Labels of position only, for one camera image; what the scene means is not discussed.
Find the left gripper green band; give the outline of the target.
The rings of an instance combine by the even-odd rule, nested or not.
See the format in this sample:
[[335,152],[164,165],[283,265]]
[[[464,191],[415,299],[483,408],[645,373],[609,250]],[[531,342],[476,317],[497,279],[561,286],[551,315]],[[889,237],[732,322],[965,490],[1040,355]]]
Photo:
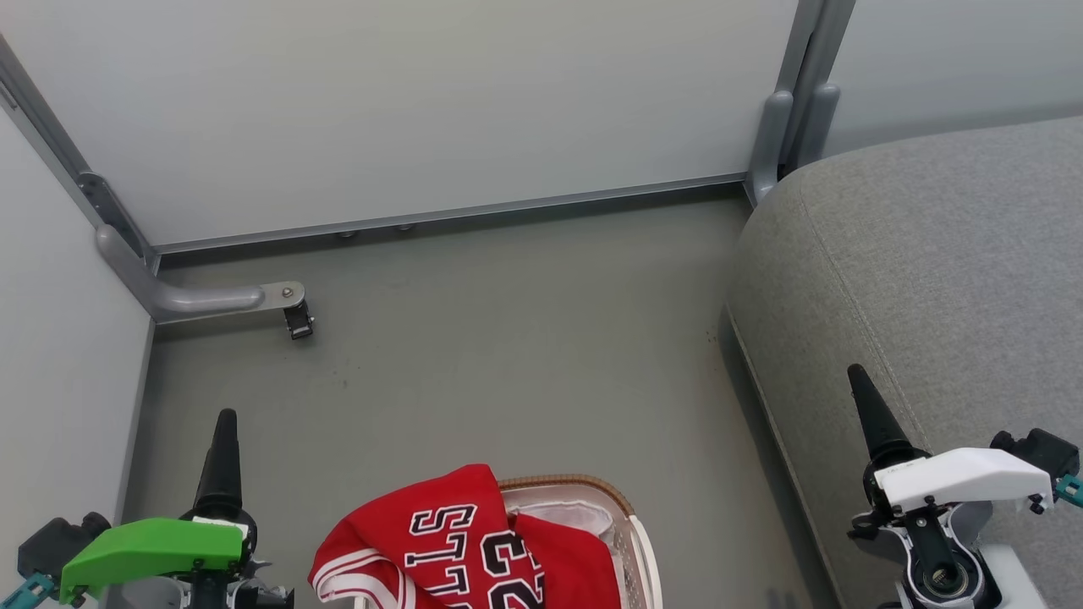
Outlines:
[[63,567],[58,602],[81,606],[108,587],[165,578],[179,587],[179,609],[293,609],[293,589],[256,576],[264,567],[255,559],[258,528],[242,509],[239,419],[222,409],[193,510],[106,529]]

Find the white fabric basket liner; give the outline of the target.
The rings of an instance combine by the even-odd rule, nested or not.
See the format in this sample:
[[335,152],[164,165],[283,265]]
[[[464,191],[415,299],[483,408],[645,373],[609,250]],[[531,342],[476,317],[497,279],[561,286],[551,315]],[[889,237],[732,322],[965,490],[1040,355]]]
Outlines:
[[610,544],[613,540],[614,518],[606,508],[584,501],[511,502],[504,507],[512,515],[529,515],[546,523],[580,529]]

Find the red basketball jersey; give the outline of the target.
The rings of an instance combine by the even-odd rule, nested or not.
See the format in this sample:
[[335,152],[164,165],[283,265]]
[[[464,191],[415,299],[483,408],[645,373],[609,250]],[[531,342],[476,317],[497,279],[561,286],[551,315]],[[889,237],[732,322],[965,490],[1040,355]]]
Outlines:
[[309,582],[321,602],[353,609],[625,609],[601,530],[507,508],[487,465],[349,513],[319,544]]

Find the grey rounded partition foot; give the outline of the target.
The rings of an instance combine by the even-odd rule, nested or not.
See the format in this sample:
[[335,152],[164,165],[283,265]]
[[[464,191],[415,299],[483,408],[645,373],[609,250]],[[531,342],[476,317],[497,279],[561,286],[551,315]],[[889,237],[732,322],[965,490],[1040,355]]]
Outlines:
[[828,129],[841,96],[839,85],[817,85],[810,96],[803,134],[795,142],[793,169],[820,161],[827,146]]
[[777,91],[765,101],[761,122],[751,153],[751,166],[744,180],[744,189],[753,207],[761,204],[778,183],[778,166],[783,155],[793,105],[794,98],[790,91]]

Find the grey fabric sofa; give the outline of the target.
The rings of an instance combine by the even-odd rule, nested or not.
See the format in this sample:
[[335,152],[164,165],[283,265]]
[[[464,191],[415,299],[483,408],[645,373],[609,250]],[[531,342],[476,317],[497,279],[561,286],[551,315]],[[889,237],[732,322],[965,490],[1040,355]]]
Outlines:
[[928,453],[1038,428],[1083,455],[1083,117],[810,163],[743,228],[726,309],[835,596],[873,609],[901,569],[847,537],[848,366]]

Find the grey aluminium partition rail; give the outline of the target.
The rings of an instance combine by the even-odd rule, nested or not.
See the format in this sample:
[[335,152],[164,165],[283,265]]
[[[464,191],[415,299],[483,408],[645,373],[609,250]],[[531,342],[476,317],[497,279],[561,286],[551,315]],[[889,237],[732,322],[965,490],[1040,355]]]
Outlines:
[[631,187],[592,190],[592,192],[580,194],[531,198],[530,200],[510,200],[510,203],[469,206],[448,209],[448,211],[429,211],[351,222],[286,228],[286,230],[234,235],[227,236],[227,238],[186,239],[186,242],[155,245],[152,249],[159,255],[179,255],[220,250],[220,248],[285,242],[285,239],[324,238],[324,236],[336,235],[339,233],[382,230],[382,228],[413,225],[427,222],[455,221],[465,218],[475,218],[478,216],[490,216],[495,213],[534,211],[534,209],[552,208],[557,206],[599,203],[599,200],[625,200],[625,198],[661,195],[679,192],[680,190],[721,187],[731,184],[742,184],[746,177],[746,173],[727,173],[704,178],[686,178],[686,180],[665,182],[665,184],[645,184]]

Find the grey curved partition foot bracket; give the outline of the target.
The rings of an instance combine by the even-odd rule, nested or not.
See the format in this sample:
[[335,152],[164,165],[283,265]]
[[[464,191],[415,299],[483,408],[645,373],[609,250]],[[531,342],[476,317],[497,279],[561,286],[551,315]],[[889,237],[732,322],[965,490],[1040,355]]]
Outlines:
[[97,255],[158,325],[305,304],[305,286],[295,281],[243,288],[178,288],[156,277],[112,225],[99,226],[94,243]]

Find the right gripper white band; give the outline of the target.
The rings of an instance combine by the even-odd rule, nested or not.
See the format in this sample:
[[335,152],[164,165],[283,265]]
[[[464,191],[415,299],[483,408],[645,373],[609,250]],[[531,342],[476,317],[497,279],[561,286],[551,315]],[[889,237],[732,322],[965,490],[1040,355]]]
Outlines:
[[849,537],[862,550],[922,568],[971,562],[970,542],[953,518],[967,504],[1053,505],[1048,472],[999,448],[955,448],[915,458],[915,448],[860,364],[847,370],[856,412],[873,465],[871,510],[852,519]]

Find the grey aluminium partition post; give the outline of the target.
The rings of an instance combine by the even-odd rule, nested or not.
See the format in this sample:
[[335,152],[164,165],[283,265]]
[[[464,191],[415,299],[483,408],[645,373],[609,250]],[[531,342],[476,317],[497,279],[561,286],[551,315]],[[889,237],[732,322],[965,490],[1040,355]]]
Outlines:
[[793,96],[827,81],[856,0],[797,0],[775,91]]
[[155,274],[159,267],[160,255],[155,252],[146,236],[140,231],[131,213],[123,207],[123,202],[115,193],[104,176],[91,169],[84,154],[78,150],[69,132],[58,121],[58,116],[47,104],[39,92],[30,74],[24,69],[15,51],[0,34],[0,98],[3,98],[8,108],[15,111],[30,124],[49,158],[58,163],[61,174],[69,178],[78,190],[76,200],[86,204],[89,218],[94,224],[107,224],[119,232],[120,238],[135,251],[138,257]]

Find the white laundry basket brown rim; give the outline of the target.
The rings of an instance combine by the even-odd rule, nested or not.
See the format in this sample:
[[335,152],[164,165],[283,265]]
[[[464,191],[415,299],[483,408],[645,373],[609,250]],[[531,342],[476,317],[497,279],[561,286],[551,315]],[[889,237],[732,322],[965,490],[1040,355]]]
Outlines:
[[606,508],[614,518],[613,540],[606,546],[618,572],[624,608],[664,609],[657,560],[645,527],[615,485],[591,475],[534,475],[498,480],[498,485],[504,501],[584,501]]

